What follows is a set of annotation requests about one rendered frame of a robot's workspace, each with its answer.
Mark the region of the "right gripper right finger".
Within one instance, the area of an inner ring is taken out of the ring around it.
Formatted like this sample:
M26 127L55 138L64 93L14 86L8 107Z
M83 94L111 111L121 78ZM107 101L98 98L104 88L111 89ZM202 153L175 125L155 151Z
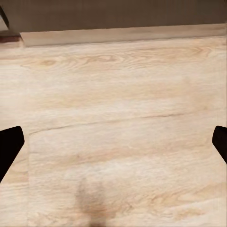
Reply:
M216 126L212 143L227 164L227 128Z

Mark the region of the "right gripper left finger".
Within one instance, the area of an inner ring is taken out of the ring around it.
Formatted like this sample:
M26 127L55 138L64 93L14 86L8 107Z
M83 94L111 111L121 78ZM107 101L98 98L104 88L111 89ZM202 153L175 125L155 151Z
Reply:
M0 131L0 183L24 143L20 126Z

